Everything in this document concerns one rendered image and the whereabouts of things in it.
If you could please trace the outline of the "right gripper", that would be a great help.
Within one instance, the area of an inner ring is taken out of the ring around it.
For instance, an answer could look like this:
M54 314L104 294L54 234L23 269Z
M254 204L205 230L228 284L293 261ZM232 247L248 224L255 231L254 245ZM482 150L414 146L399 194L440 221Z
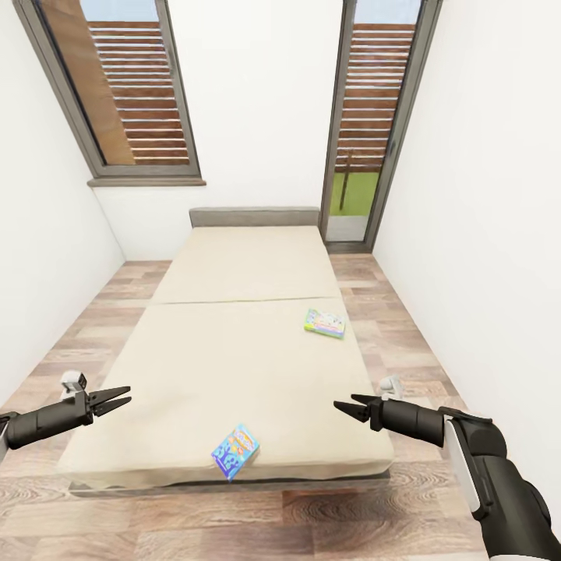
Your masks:
M370 420L370 429L376 432L386 428L412 439L418 438L417 404L361 394L352 394L351 398L361 404L334 401L333 405L360 422Z

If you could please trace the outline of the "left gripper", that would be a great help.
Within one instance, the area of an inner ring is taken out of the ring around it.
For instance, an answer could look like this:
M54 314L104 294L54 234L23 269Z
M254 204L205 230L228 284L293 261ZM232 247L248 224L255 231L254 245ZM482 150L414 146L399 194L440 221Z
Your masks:
M75 393L75 397L37 409L37 431L41 439L94 423L94 415L101 417L132 400L132 397L118 398L130 391L130 386Z

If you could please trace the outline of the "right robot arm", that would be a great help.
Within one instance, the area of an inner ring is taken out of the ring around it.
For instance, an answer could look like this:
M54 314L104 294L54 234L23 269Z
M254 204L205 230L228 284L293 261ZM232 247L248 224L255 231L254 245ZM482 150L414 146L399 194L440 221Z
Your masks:
M338 410L370 429L382 428L444 448L444 440L472 517L482 526L489 561L561 561L545 499L507 459L501 430L488 415L440 406L438 411L402 400L400 374L379 381L381 397L352 394L361 404L334 401ZM444 422L444 416L452 419Z

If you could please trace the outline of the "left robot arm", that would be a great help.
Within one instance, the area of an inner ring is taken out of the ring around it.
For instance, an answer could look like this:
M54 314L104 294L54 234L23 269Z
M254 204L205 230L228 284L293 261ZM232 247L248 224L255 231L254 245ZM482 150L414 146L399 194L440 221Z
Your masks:
M60 383L64 387L62 402L26 414L0 414L0 462L10 448L17 450L81 425L91 425L94 415L101 417L132 400L131 396L118 398L129 392L130 386L86 393L86 378L76 370L65 371Z

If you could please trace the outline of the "board game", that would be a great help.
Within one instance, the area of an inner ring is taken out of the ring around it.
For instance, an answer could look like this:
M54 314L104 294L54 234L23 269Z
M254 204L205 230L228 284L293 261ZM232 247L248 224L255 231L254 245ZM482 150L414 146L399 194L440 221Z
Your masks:
M319 310L309 310L304 330L342 338L344 335L344 321L345 318L343 316L324 313Z
M258 441L244 425L239 425L212 453L225 476L232 481L245 462L259 448Z

